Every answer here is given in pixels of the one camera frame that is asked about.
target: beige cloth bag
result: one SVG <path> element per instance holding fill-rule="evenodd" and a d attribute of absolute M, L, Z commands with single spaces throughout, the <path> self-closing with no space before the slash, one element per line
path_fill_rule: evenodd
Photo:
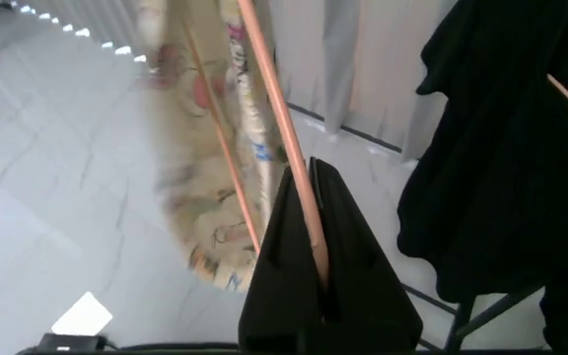
<path fill-rule="evenodd" d="M 268 9 L 259 12 L 270 29 Z M 141 0 L 138 27 L 148 48 L 146 95 L 168 221 L 199 277 L 246 290 L 256 252 L 210 109 L 219 112 L 260 240 L 287 160 L 236 0 Z"/>

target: black garment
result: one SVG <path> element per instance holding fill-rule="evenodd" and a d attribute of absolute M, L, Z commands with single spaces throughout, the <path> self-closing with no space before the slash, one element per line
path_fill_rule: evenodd
<path fill-rule="evenodd" d="M 398 248 L 431 262 L 446 301 L 568 270 L 568 101 L 546 80 L 567 29 L 568 0 L 460 0 L 422 52 L 417 93 L 449 102 L 400 198 Z"/>

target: black fabric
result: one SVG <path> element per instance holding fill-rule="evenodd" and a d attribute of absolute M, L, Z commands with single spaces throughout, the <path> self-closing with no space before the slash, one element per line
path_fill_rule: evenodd
<path fill-rule="evenodd" d="M 422 52 L 417 90 L 448 98 L 400 203 L 398 248 L 448 302 L 568 270 L 568 1 L 460 0 Z"/>

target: white marble floor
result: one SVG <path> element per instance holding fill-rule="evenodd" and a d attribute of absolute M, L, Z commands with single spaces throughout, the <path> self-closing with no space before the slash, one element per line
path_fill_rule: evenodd
<path fill-rule="evenodd" d="M 245 295 L 186 270 L 158 208 L 138 65 L 36 16 L 0 11 L 2 355 L 36 345 L 87 292 L 112 315 L 102 333 L 118 345 L 236 341 Z M 437 297 L 430 265 L 395 247 L 395 206 L 414 163 L 293 116 L 305 155 L 341 171 L 402 282 Z M 477 310 L 496 299 L 480 298 Z M 465 347 L 541 345 L 538 299 Z M 423 337 L 443 346 L 452 317 L 413 302 Z"/>

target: white square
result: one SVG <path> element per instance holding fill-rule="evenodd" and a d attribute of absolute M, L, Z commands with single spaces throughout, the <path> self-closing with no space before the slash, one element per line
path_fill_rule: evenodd
<path fill-rule="evenodd" d="M 54 334 L 97 335 L 113 315 L 91 292 L 87 292 L 51 327 Z"/>

